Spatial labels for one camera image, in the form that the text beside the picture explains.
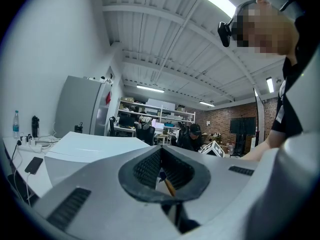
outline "neck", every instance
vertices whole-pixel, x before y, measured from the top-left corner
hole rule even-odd
[[[293,22],[291,23],[290,28],[290,39],[290,49],[286,54],[286,57],[290,60],[291,66],[293,66],[298,63],[296,58],[296,46],[299,41],[299,32]]]

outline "red object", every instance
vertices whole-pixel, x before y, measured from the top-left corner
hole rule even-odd
[[[110,101],[111,101],[111,94],[110,94],[110,91],[109,91],[108,95],[105,98],[105,104],[108,105]]]

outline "brick wall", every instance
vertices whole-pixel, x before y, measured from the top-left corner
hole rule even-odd
[[[277,98],[271,98],[264,101],[264,117],[265,117],[265,137],[268,136],[272,124],[276,116]],[[199,124],[203,133],[220,133],[222,145],[226,143],[235,143],[236,134],[230,133],[230,122],[232,118],[256,118],[257,122],[257,105],[249,103],[239,106],[227,107],[211,111],[202,111],[193,108],[187,108],[189,113],[195,112],[195,123]],[[250,151],[251,139],[254,135],[247,135],[245,140],[244,153]]]

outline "plastic water bottle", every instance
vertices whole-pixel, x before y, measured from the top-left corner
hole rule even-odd
[[[15,111],[15,115],[13,118],[13,137],[15,139],[19,139],[19,116],[18,116],[19,111]]]

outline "headset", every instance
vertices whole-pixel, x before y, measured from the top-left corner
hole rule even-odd
[[[288,5],[290,5],[293,1],[294,0],[288,0],[287,2],[285,2],[285,4],[281,7],[279,11],[283,12],[288,7]],[[244,10],[246,6],[251,4],[256,4],[256,3],[257,3],[256,0],[246,1],[236,7],[234,14],[240,15],[240,13]],[[236,34],[237,26],[232,25],[233,21],[234,21],[234,16],[231,18],[231,20],[228,23],[220,22],[218,25],[218,34],[220,36],[221,42],[224,47],[229,47],[231,36],[234,37],[234,35]],[[249,46],[248,41],[243,41],[243,40],[239,40],[239,41],[240,42],[237,42],[238,46],[240,47]]]

